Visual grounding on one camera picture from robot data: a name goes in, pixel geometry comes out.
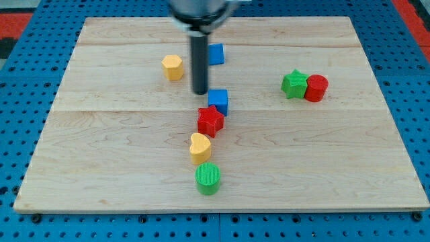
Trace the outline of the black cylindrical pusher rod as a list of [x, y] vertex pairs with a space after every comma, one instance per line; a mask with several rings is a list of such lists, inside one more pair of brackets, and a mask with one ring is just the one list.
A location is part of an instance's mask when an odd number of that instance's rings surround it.
[[191, 87], [197, 95], [208, 92], [208, 36], [190, 38]]

